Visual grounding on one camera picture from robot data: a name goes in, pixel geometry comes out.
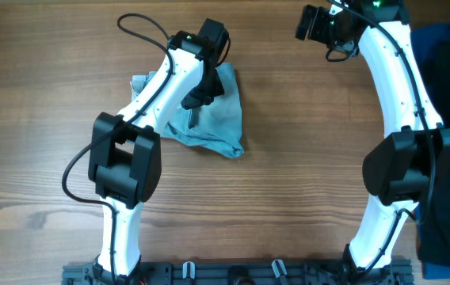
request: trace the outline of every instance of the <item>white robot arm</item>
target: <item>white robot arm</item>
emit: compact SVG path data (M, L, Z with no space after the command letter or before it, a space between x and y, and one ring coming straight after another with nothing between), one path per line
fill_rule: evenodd
M101 283L139 278L140 219L162 171L160 134L179 106L209 105L224 93L215 68L227 41L223 24L210 19L197 35L180 31L169 39L162 65L141 94L116 116L102 113L95 120L89 178L104 209L103 246L93 265ZM127 140L134 142L133 154L116 148Z
M360 51L372 73L383 113L385 140L363 164L364 183L370 192L368 206L356 237L345 250L357 281L371 270L391 264L402 224L420 200L426 201L429 195L430 203L435 173L428 169L436 159L429 157L431 152L435 155L433 144L437 144L438 176L443 177L450 160L450 130L443 129L425 91L403 2L328 2L333 4L330 9L304 8L296 37L304 40L307 35L309 40L326 44L331 62L347 60ZM346 57L329 59L332 51Z

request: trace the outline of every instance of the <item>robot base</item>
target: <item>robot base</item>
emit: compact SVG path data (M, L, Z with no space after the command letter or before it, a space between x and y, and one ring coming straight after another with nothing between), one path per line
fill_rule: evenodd
M309 260L303 263L286 263L275 260L269 263L229 264L185 264L151 263L139 264L142 279L128 282L145 285L342 285L333 273L341 260ZM237 272L244 276L237 277ZM109 285L94 278L93 264L63 267L61 285ZM410 260L393 260L389 274L380 282L359 282L357 284L414 285Z

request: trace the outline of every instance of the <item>black joint motor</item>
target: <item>black joint motor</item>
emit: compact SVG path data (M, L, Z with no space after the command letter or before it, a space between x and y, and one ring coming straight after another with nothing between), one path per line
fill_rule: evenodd
M196 59L204 61L202 79L181 102L183 108L209 105L215 97L225 94L216 66L228 40L228 31L223 24L211 19L206 19L196 35L180 31L170 38L169 48L180 48L193 53Z
M403 0L344 0L352 11L376 22L401 21L408 24L410 19ZM325 44L333 51L358 55L356 47L368 23L350 12L329 10L324 7L306 5L299 20L296 38L314 40Z
M430 134L437 157L438 188L450 166L450 128L430 130ZM404 127L390 134L364 159L362 176L368 192L385 206L426 197L430 178L427 146L424 131Z
M93 125L92 141L123 124L123 116L103 112ZM134 143L132 154L116 147L127 140ZM95 182L95 192L102 198L111 196L125 203L128 209L149 200L161 175L160 135L152 127L128 125L90 151L88 177Z

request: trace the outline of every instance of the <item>wire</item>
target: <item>wire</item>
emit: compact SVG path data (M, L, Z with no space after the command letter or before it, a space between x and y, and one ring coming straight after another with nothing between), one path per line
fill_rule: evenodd
M146 102L146 104L140 110L138 110L137 113L130 120L128 120L125 123L121 124L118 128L107 132L106 134L104 134L100 138L95 139L89 145L85 146L81 151L79 151L78 154L75 155L74 158L72 158L72 160L70 161L68 166L65 168L65 171L63 172L63 177L61 179L61 187L63 189L63 192L65 192L65 194L67 194L67 196L69 196L73 200L75 200L77 202L80 202L80 203L90 203L90 204L106 206L111 211L112 229L111 229L111 245L110 245L110 262L111 262L111 275L112 275L112 284L113 285L116 285L116 273L115 273L115 268L114 268L114 253L115 253L114 252L114 245L115 245L115 237L116 237L116 214L117 214L116 209L110 203L107 203L105 201L94 200L94 199L84 199L84 198L77 197L76 195L72 194L70 192L70 190L68 189L67 181L68 181L68 175L70 174L70 171L75 166L77 161L79 159L81 159L82 156L84 156L85 153L87 153L88 151L93 149L95 146L97 146L98 144L100 144L101 142L106 140L107 138L111 138L111 137L114 137L115 135L119 134L121 131L123 131L125 128L130 126L133 122L135 122L138 118L141 117L141 115L146 111L146 109L151 105L151 103L153 103L154 99L156 99L156 97L165 88L165 86L169 82L170 76L173 73L174 61L172 59L172 55L169 53L169 50L167 50L166 47L162 46L159 42L157 42L155 40L152 40L151 38L148 38L146 36L142 36L142 35L140 35L140 34L138 34L136 32L132 32L132 31L124 28L121 25L121 21L123 19L125 19L126 17L141 17L143 19L146 19L146 20L150 21L151 23L156 25L163 32L163 34L166 36L166 38L168 39L169 37L167 36L167 33L165 32L165 30L157 22L155 22L154 20L150 19L149 17L146 17L146 16L141 15L141 14L135 14L135 13L125 14L125 15L123 15L123 16L121 16L121 17L119 17L117 19L117 26L122 31L124 31L124 32L126 32L126 33L128 33L130 35L137 36L137 37L139 37L139 38L141 38L143 40L147 40L148 42L150 42L150 43L156 45L157 47L161 48L166 53L166 55L167 55L167 57L169 59L169 64L170 64L169 65L169 69L167 71L167 76L165 77L165 80L162 82L160 87L158 87L156 92L154 92L153 96L151 96L149 98L149 100Z
M359 274L355 280L351 280L352 283L357 282L360 278L366 276L374 267L375 265L378 263L378 261L380 260L380 258L382 258L382 256L385 255L385 252L387 251L387 248L389 247L389 244L392 241L392 238L394 237L394 233L396 231L396 229L398 228L398 224L399 224L399 220L401 220L402 214L405 213L407 214L410 218L412 218L413 220L417 220L415 218L415 215L408 211L407 209L401 209L399 211L396 211L396 218L392 223L392 227L391 230L389 231L389 235L387 236L387 239L385 240L385 243L383 243L382 248L380 248L378 254L376 255L375 259L370 263L370 265L366 268L366 270L364 270L361 274Z
M330 48L329 48L329 51L327 51L327 53L326 53L326 59L327 59L327 61L330 62L330 63L344 62L344 61L346 61L347 59L349 59L350 57L352 57L352 55L354 55L354 54L357 53L357 46L355 46L351 52L346 53L346 56L345 56L344 58L342 58L342 59L330 59L329 56L330 56L330 54L331 54L333 51L334 51L334 48L333 48L333 47L330 47Z
M223 62L225 61L225 59L227 58L228 50L231 49L231 41L232 41L231 38L228 37L227 51L225 51L225 55L223 55L222 61L220 61L220 62L216 65L216 67L219 67L220 65L222 65L222 63L223 63Z
M136 33L136 32L132 32L132 31L130 31L129 29L125 29L125 28L121 25L121 21L122 21L123 19L125 19L126 17L140 17L140 18L142 18L142 19L146 19L146 20L150 21L151 23L153 23L153 25L156 26L156 28L158 28L160 31L163 32L163 35L165 36L165 38L169 39L169 35L167 34L167 32L162 28L162 26L161 26L159 23L157 23L155 20L151 19L150 17L145 16L145 15L142 15L142 14L139 14L139 13L126 13L125 15L119 17L119 18L117 19L117 26L118 26L118 28L121 29L121 31L126 32L126 33L128 33L128 34L130 34L130 35L132 35L132 36L137 36L137 37L139 37L139 38L141 38L141 39L143 39L143 40L147 40L147 41L149 41L150 43L153 43L153 44L156 43L154 40L148 38L147 36L143 36L143 35L140 35L140 34L138 34L138 33Z
M408 73L408 77L410 78L410 84L411 84L412 90L414 91L414 99L415 99L415 103L416 103L417 109L418 109L417 115L418 115L419 119L421 120L422 126L424 128L425 140L428 143L428 151L429 151L430 170L429 170L428 196L427 196L427 200L425 202L424 212L422 213L421 219L418 222L419 225L422 225L426 222L426 220L429 216L429 213L430 213L431 202L433 199L434 183L435 183L436 172L437 172L437 164L436 164L436 155L435 155L435 151L434 151L433 139L431 138L431 134L429 133L428 123L425 120L425 110L424 110L424 107L422 107L421 96L418 92L418 87L417 87L417 82L415 81L414 72L410 68L410 64L408 63L408 58L406 57L403 49L399 46L398 42L392 37L392 35L385 28L383 28L380 24L375 23L374 21L366 18L365 16L361 15L360 13L350 9L349 7L342 5L341 3L338 3L334 0L327 0L327 1L330 2L331 4L334 4L334 5L342 8L343 10L359 17L363 21L368 22L370 25L372 25L373 27L375 27L379 31L381 31L382 34L384 34L385 37L388 38L389 41L391 42L391 44L394 46L394 48L397 51L397 55L401 58L404 66L406 68L406 72Z

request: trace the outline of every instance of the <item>wooden table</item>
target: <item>wooden table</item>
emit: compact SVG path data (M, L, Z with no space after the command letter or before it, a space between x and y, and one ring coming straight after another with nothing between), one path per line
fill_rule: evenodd
M364 156L382 140L382 115L363 59L330 64L326 48L294 38L303 5L324 1L210 2L0 0L0 284L59 284L61 267L100 251L99 207L61 191L62 172L90 141L97 115L130 98L133 74L163 54L116 27L144 13L169 32L225 23L243 112L239 159L162 142L163 175L142 218L143 260L300 260L341 255L368 193ZM411 0L413 27L450 21L450 2ZM141 20L131 29L163 40ZM71 190L96 198L87 156ZM414 259L405 225L395 255Z

